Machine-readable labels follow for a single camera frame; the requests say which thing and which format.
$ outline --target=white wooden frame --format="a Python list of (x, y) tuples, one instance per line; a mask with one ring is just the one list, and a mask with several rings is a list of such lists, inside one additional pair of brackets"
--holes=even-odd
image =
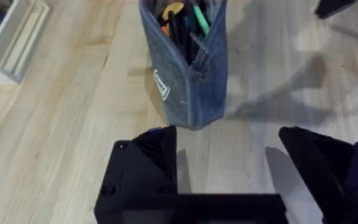
[(0, 25), (0, 85), (23, 79), (50, 8), (42, 0), (15, 0)]

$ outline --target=wooden table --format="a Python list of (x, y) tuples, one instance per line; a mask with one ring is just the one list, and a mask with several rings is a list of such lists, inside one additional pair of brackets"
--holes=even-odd
[[(0, 87), (0, 223), (95, 223), (113, 143), (166, 125), (136, 1), (48, 3), (24, 81)], [(316, 3), (229, 1), (227, 113), (178, 130), (181, 192), (277, 191), (294, 223), (321, 219), (277, 137), (358, 141), (358, 3), (328, 21)]]

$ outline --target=pencil case label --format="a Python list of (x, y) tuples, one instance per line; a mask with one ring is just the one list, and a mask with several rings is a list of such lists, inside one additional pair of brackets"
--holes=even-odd
[(168, 98), (169, 92), (171, 91), (171, 88), (166, 86), (164, 82), (161, 80), (161, 78), (158, 75), (158, 70), (154, 70), (154, 80), (157, 84), (158, 90), (160, 91), (162, 100), (165, 101)]

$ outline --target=green pen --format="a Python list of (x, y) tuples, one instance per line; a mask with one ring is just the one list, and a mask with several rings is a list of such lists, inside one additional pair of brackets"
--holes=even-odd
[(198, 24), (200, 25), (201, 29), (203, 30), (204, 34), (206, 35), (209, 32), (208, 22), (206, 21), (204, 15), (203, 15), (203, 12), (201, 12), (199, 5), (197, 3), (195, 3), (194, 1), (191, 1), (191, 3), (193, 4), (194, 14), (196, 15)]

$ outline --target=black 3d printed part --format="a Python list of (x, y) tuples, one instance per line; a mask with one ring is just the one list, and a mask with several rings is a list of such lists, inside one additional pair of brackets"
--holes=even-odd
[(355, 2), (356, 0), (320, 0), (314, 13), (319, 19), (327, 19)]
[(301, 128), (279, 132), (327, 224), (358, 224), (358, 142), (354, 145)]
[(115, 143), (94, 208), (99, 224), (288, 223), (277, 194), (179, 195), (176, 141), (171, 126)]

